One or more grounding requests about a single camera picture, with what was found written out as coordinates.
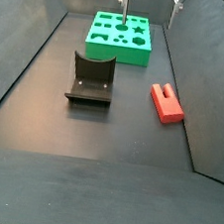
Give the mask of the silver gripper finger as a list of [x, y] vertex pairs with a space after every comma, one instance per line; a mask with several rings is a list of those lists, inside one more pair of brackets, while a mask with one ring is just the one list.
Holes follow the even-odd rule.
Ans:
[[169, 21], [168, 21], [168, 29], [171, 28], [172, 21], [174, 20], [174, 17], [183, 7], [183, 0], [172, 0], [173, 6], [171, 9]]
[[122, 18], [122, 24], [126, 24], [126, 18], [127, 18], [127, 11], [128, 11], [128, 3], [129, 0], [118, 0], [123, 8], [123, 18]]

